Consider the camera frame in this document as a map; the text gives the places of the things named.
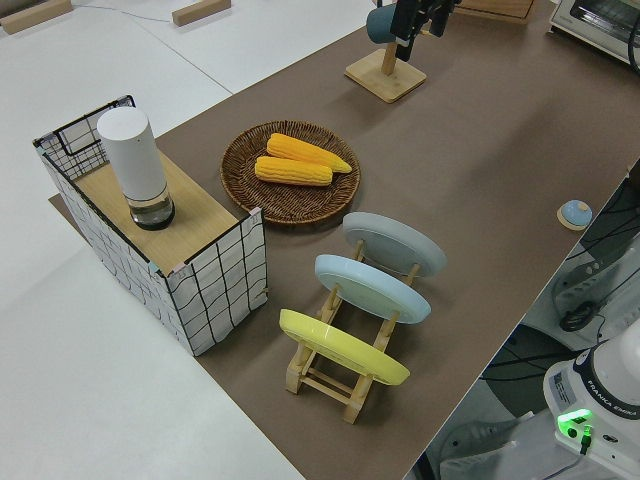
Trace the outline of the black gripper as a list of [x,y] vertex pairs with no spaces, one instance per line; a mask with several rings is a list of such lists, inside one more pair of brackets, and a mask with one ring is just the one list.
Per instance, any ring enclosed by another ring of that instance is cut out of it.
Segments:
[[430,21],[429,33],[442,36],[449,16],[460,3],[460,0],[398,0],[391,22],[391,33],[397,44],[396,57],[402,61],[410,59],[416,18],[418,23]]

